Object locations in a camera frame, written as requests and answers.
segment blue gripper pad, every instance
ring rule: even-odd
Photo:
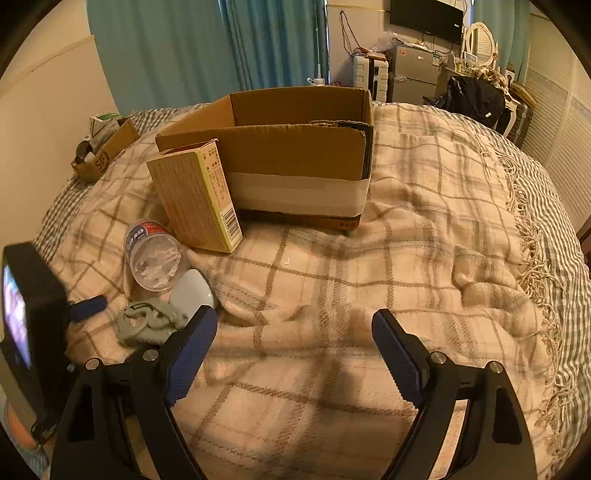
[[[374,314],[372,336],[402,398],[411,402],[415,408],[420,408],[425,398],[423,387],[427,379],[424,377],[428,375],[428,370],[421,371],[409,351],[409,346],[405,344],[414,336],[406,334],[388,310],[380,310]],[[418,338],[414,338],[420,344],[417,345],[419,351],[421,348],[424,349]]]
[[[216,311],[209,308],[168,368],[166,400],[171,407],[189,393],[216,333]]]

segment plastic container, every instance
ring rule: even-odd
[[[187,271],[184,247],[160,223],[140,220],[127,230],[125,257],[135,281],[149,291],[171,288]]]

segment curtain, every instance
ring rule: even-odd
[[[243,89],[328,77],[324,0],[220,0]]]
[[[242,89],[218,0],[87,0],[87,13],[121,114]]]
[[[530,47],[529,0],[474,0],[473,21],[483,22],[499,43],[497,65],[504,73],[507,64],[515,67],[520,83],[525,82]]]

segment phone screen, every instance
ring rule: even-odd
[[[27,318],[25,312],[25,301],[18,289],[17,282],[12,276],[10,268],[4,266],[4,319],[8,330],[21,354],[22,360],[31,366],[31,352],[27,335]]]

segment plaid blanket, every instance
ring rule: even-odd
[[[356,231],[250,224],[232,255],[190,252],[223,310],[174,416],[212,479],[379,478],[415,416],[371,338],[372,314],[387,307],[429,350],[506,366],[544,478],[557,447],[548,312],[524,291],[531,255],[501,160],[488,137],[431,108],[381,106],[375,122]],[[145,165],[156,155],[152,133],[110,166],[51,263],[71,300],[109,299],[69,329],[79,362],[130,353],[114,326],[133,289],[122,246],[138,218],[167,221]],[[462,414],[433,478],[446,472]]]

